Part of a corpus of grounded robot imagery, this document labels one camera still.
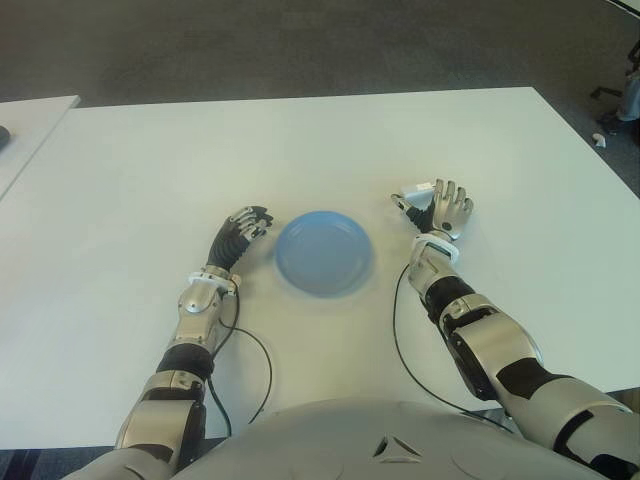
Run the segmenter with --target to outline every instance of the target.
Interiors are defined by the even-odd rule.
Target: small white object
[[[596,147],[607,148],[607,141],[601,133],[594,133],[591,138],[596,142]]]
[[[433,188],[432,183],[425,182],[402,187],[400,191],[409,203],[415,207],[424,209],[429,205],[429,201],[433,195]]]

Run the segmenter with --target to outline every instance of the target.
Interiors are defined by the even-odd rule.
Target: robot forearm
[[[409,281],[471,393],[497,400],[528,439],[605,476],[630,478],[640,464],[640,416],[580,380],[545,370],[522,326],[456,274],[456,256],[437,236],[417,237]]]
[[[223,297],[235,295],[236,289],[226,270],[211,265],[189,281],[178,302],[175,334],[116,441],[116,448],[144,450],[173,471],[195,459],[204,438],[204,385],[213,373],[214,327]]]

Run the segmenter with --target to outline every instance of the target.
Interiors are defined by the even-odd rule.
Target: robotic hand
[[[456,195],[456,184],[452,181],[447,182],[444,190],[440,179],[436,181],[433,199],[426,210],[414,207],[401,195],[391,195],[391,199],[422,232],[413,242],[409,282],[425,301],[430,285],[456,276],[451,264],[456,262],[459,252],[452,242],[462,235],[473,211],[473,201],[462,187]]]
[[[213,373],[223,299],[235,296],[231,268],[273,218],[245,207],[225,221],[206,265],[189,276],[178,302],[178,326],[164,356],[126,418],[116,449],[69,479],[166,479],[192,463],[204,438],[205,382]]]
[[[440,179],[436,180],[433,200],[426,210],[414,207],[398,194],[391,195],[391,199],[422,233],[431,233],[449,242],[460,237],[473,211],[473,201],[467,198],[464,188],[459,187],[456,195],[456,184],[449,181],[444,190]]]
[[[227,218],[216,235],[209,250],[207,265],[230,270],[249,244],[267,232],[272,220],[273,217],[267,215],[264,207],[244,207],[238,210]]]
[[[444,194],[443,186],[436,182],[425,211],[399,195],[392,199],[423,233],[414,240],[409,282],[471,393],[497,400],[535,443],[609,478],[638,474],[640,416],[580,380],[545,370],[524,328],[455,272],[458,250],[452,242],[461,235],[473,203],[463,188],[454,200],[453,182]]]

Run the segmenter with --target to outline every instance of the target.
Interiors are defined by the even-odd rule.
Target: white table
[[[70,96],[0,103],[0,125],[11,133],[9,144],[0,150],[0,199],[67,110],[79,101]]]
[[[241,324],[275,367],[267,414],[326,398],[432,401],[393,347],[395,282],[415,230],[389,200],[453,178],[476,211],[465,279],[518,319],[547,367],[611,391],[640,384],[640,202],[531,88],[70,111],[0,202],[0,448],[113,443],[176,324],[187,275],[246,204],[276,223],[237,266]],[[373,275],[317,299],[276,270],[278,233],[334,209],[370,235]],[[473,398],[417,296],[400,343],[418,376]],[[237,335],[215,380],[236,429],[266,385]],[[208,435],[222,422],[209,402]]]

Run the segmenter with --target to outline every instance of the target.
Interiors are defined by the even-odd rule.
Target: gray carpet
[[[640,23],[603,0],[3,0],[0,101],[82,106],[534,86],[585,139]],[[598,150],[640,195],[633,128]],[[58,478],[100,449],[44,452]],[[11,452],[0,452],[0,475]]]

